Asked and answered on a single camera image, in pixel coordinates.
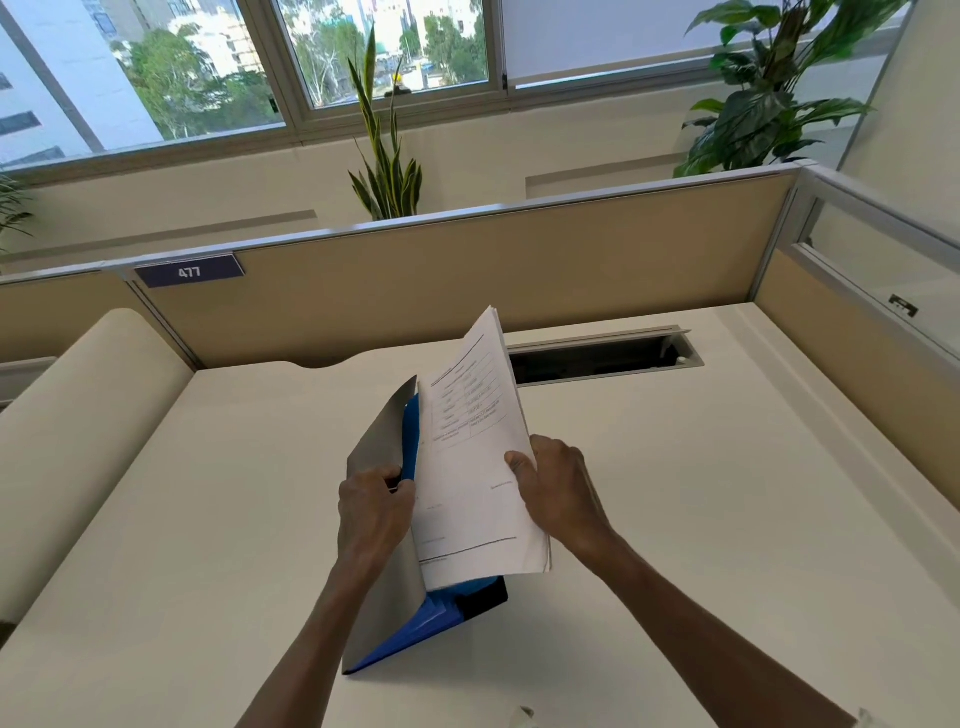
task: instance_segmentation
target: forearm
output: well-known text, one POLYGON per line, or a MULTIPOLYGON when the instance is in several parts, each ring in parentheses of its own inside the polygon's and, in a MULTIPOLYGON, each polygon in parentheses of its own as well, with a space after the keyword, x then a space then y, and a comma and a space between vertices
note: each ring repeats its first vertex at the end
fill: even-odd
POLYGON ((378 573, 362 559, 337 561, 309 619, 237 728, 321 724, 350 630, 378 573))
POLYGON ((720 728, 856 723, 684 595, 612 531, 571 550, 620 598, 720 728))

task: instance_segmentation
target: desk surface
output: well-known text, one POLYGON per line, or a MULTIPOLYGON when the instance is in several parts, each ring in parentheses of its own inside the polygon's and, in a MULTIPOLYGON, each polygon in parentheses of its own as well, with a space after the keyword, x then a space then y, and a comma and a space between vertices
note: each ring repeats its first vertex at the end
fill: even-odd
MULTIPOLYGON (((960 613, 731 313, 762 316, 745 304, 508 337, 678 324, 706 363, 522 389, 531 429, 584 451, 655 567, 848 711, 955 725, 960 613)), ((455 349, 197 374, 0 652, 0 725, 232 728, 333 563, 347 453, 402 381, 455 349)), ((544 728, 712 725, 562 547, 553 572, 508 589, 506 605, 338 678, 325 725, 495 728, 517 705, 544 728)))

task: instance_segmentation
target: left hand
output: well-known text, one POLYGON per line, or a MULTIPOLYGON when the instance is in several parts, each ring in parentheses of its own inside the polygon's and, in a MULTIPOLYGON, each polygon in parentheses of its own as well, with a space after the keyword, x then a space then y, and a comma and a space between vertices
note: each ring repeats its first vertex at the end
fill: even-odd
POLYGON ((340 484, 341 559, 359 560, 379 572, 410 530, 414 515, 414 481, 404 480, 391 493, 387 480, 400 468, 385 466, 356 473, 340 484))

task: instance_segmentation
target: roller blind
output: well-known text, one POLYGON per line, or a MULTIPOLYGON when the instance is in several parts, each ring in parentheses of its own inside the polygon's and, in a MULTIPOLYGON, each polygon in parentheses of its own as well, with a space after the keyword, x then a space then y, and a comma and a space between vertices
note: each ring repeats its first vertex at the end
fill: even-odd
POLYGON ((684 36, 697 13, 717 0, 502 2, 513 85, 671 61, 719 45, 716 25, 684 36))

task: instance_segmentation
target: window frame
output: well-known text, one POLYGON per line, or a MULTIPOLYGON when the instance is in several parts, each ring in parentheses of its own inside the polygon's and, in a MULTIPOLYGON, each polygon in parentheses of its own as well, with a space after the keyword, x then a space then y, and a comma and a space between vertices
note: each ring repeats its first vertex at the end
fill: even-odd
MULTIPOLYGON (((615 69, 520 87, 511 85, 505 64, 501 2, 483 0, 489 79, 396 97, 396 114, 401 129, 720 80, 719 73, 709 67, 710 57, 715 50, 710 48, 704 49, 702 55, 687 53, 685 58, 637 68, 615 69)), ((263 65, 282 121, 271 126, 3 171, 29 186, 37 187, 242 157, 366 135, 363 118, 356 104, 321 109, 313 107, 277 1, 236 0, 236 5, 263 65)), ((916 5, 917 0, 912 0, 899 26, 881 29, 859 43, 853 58, 892 54, 916 5)), ((389 100, 374 103, 374 107, 381 110, 389 105, 389 100)))

